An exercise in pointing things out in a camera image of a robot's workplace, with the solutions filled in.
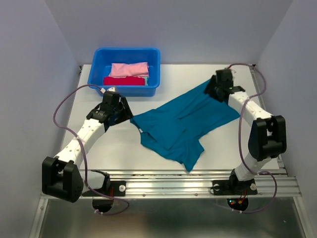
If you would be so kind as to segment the teal t shirt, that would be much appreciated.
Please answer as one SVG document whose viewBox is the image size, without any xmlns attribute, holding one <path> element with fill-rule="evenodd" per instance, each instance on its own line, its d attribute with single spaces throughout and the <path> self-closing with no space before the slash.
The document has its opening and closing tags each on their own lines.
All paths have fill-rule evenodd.
<svg viewBox="0 0 317 238">
<path fill-rule="evenodd" d="M 200 138 L 239 117 L 226 103 L 203 93 L 207 84 L 130 120 L 139 129 L 144 147 L 183 164 L 188 172 L 204 151 Z"/>
</svg>

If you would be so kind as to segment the blue plastic bin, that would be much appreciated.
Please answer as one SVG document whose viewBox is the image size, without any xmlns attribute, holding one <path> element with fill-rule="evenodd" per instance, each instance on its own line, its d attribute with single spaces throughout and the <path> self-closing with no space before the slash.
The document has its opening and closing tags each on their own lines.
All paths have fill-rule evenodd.
<svg viewBox="0 0 317 238">
<path fill-rule="evenodd" d="M 160 51 L 156 48 L 99 48 L 88 84 L 116 86 L 128 97 L 152 97 L 160 85 Z"/>
</svg>

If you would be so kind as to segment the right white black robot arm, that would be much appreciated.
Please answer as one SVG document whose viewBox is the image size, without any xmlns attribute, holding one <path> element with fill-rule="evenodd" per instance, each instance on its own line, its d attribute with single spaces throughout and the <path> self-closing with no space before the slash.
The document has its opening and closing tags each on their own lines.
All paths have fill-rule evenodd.
<svg viewBox="0 0 317 238">
<path fill-rule="evenodd" d="M 283 116 L 274 116 L 260 107 L 245 89 L 235 86 L 229 68 L 217 70 L 207 84 L 204 93 L 219 102 L 225 102 L 240 115 L 250 127 L 248 154 L 230 174 L 228 180 L 218 182 L 219 191 L 228 189 L 231 193 L 256 190 L 255 176 L 271 159 L 287 149 L 286 121 Z"/>
</svg>

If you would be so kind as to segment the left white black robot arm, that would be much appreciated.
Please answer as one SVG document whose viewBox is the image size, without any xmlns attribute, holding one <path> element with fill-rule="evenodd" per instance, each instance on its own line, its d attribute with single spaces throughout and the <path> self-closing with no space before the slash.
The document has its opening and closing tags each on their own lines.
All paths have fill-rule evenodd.
<svg viewBox="0 0 317 238">
<path fill-rule="evenodd" d="M 72 203 L 89 190 L 99 196 L 112 196 L 114 189 L 108 173 L 94 170 L 94 184 L 89 186 L 88 170 L 80 172 L 79 167 L 88 164 L 88 152 L 109 127 L 131 118 L 127 99 L 117 92 L 105 91 L 102 101 L 87 114 L 78 132 L 66 128 L 73 135 L 67 146 L 42 162 L 42 192 Z"/>
</svg>

